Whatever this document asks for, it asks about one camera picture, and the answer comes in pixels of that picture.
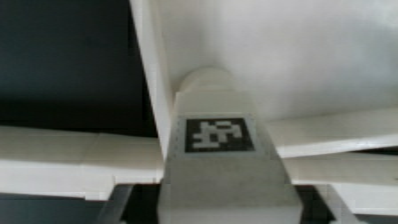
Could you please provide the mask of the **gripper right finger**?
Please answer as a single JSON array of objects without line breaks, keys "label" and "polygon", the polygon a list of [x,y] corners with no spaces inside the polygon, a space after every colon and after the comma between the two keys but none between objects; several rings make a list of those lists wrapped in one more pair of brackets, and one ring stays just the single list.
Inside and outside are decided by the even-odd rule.
[{"label": "gripper right finger", "polygon": [[335,215],[313,185],[297,185],[295,189],[304,205],[299,224],[363,224],[359,220],[349,221]]}]

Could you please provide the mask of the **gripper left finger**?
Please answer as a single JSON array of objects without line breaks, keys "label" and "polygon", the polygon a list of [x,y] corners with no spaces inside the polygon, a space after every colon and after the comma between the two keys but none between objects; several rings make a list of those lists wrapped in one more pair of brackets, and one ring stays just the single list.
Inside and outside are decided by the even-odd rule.
[{"label": "gripper left finger", "polygon": [[159,184],[120,184],[95,224],[159,224],[159,196]]}]

